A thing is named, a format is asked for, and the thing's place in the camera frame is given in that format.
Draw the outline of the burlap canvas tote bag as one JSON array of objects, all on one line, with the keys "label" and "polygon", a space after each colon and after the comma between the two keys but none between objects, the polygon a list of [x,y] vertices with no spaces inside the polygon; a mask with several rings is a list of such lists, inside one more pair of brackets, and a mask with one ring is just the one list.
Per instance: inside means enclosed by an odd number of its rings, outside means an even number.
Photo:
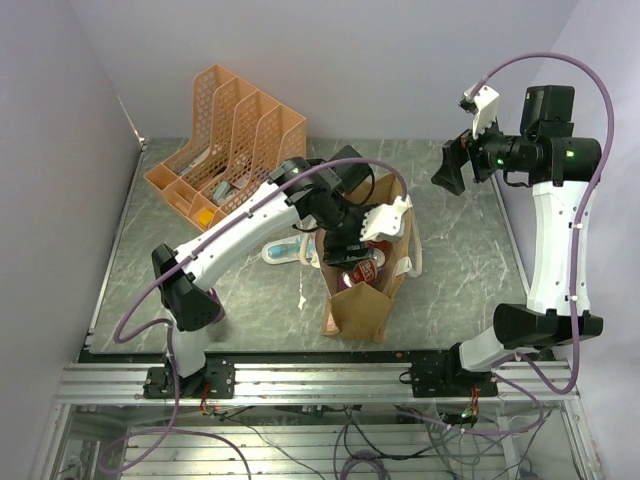
[{"label": "burlap canvas tote bag", "polygon": [[325,230],[314,235],[319,269],[327,289],[322,334],[381,344],[395,296],[407,277],[422,273],[415,212],[402,185],[387,174],[349,194],[374,210],[365,222],[365,242],[338,250]]}]

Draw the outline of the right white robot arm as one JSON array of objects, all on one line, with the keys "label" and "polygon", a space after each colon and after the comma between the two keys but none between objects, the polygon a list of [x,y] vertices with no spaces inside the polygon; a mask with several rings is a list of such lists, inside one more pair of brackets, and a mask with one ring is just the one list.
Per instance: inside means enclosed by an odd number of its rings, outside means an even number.
[{"label": "right white robot arm", "polygon": [[469,89],[460,103],[473,114],[470,129],[443,148],[433,184],[456,196],[465,190],[462,168],[470,164],[474,181],[497,171],[524,173],[535,208],[534,273],[523,304],[502,303],[485,332],[459,345],[460,361],[444,367],[442,387],[465,394],[476,373],[513,352],[580,343],[602,334],[604,320],[591,311],[586,286],[586,243],[574,234],[588,230],[589,202],[583,196],[601,159],[595,139],[573,134],[575,91],[546,85],[526,91],[520,132],[504,134],[498,125],[499,94],[483,86]]}]

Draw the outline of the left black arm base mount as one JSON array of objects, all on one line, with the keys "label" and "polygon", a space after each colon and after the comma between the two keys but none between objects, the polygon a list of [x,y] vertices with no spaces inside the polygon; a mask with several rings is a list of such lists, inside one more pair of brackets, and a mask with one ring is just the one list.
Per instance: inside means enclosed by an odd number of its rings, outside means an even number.
[{"label": "left black arm base mount", "polygon": [[226,361],[207,361],[206,365],[189,377],[178,377],[175,381],[172,365],[148,370],[143,385],[144,399],[172,399],[175,390],[181,399],[231,399],[234,396],[236,370]]}]

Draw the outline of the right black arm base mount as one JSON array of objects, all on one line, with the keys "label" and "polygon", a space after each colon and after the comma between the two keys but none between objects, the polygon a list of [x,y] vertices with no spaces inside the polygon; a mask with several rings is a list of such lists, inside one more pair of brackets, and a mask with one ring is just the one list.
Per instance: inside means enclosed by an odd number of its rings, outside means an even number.
[{"label": "right black arm base mount", "polygon": [[411,387],[414,398],[496,397],[498,387],[489,372],[472,372],[462,367],[461,343],[446,350],[409,351],[410,367],[398,380]]}]

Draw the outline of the red cola can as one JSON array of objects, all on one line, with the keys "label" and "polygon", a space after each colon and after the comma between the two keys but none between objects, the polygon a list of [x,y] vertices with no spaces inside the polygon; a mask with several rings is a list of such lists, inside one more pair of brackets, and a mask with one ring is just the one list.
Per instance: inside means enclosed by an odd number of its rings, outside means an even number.
[{"label": "red cola can", "polygon": [[360,283],[373,284],[379,276],[378,266],[373,259],[365,259],[358,262],[352,270],[342,275],[342,282],[347,287],[353,287]]}]

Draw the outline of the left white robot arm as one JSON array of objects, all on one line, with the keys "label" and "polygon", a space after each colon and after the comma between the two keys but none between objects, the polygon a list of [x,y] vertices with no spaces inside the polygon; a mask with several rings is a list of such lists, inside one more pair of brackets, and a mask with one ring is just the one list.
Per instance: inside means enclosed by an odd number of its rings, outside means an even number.
[{"label": "left white robot arm", "polygon": [[168,384],[178,395],[192,397],[203,387],[204,333],[225,315],[214,291],[219,278],[261,241],[306,218],[327,231],[332,249],[356,246],[366,208],[347,196],[373,181],[372,168],[351,146],[330,160],[290,158],[210,231],[176,248],[153,250],[161,303],[173,323]]}]

